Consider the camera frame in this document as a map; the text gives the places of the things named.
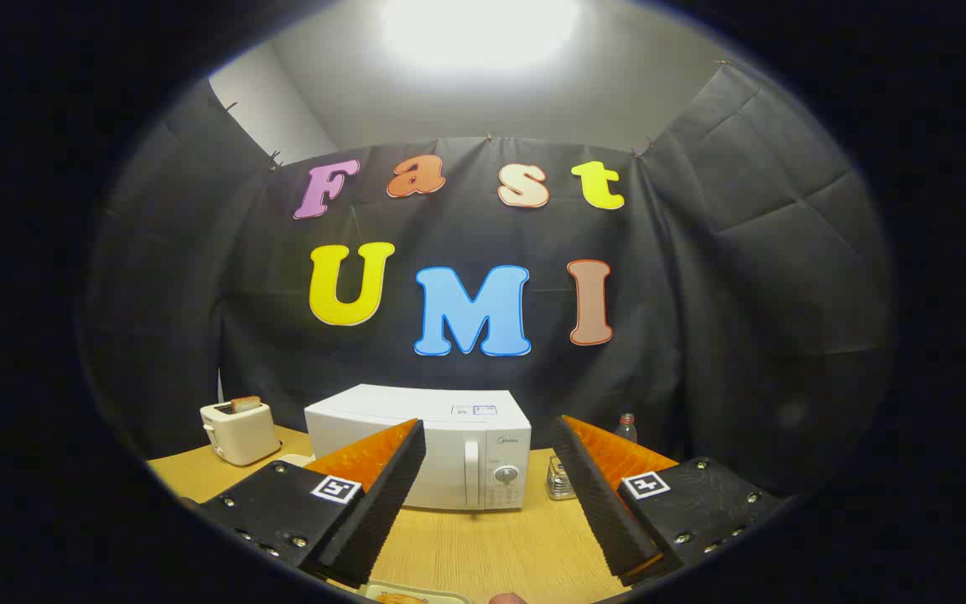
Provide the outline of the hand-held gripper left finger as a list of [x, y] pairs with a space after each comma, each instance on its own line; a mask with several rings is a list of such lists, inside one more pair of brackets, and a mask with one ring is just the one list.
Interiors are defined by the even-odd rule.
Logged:
[[222, 533], [296, 570], [361, 587], [426, 456], [411, 418], [299, 466], [276, 460], [199, 503]]

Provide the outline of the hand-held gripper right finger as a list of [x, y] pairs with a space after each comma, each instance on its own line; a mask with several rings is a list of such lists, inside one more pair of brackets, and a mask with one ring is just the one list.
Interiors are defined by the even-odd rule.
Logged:
[[553, 451], [625, 587], [717, 557], [786, 504], [709, 456], [677, 462], [568, 415]]

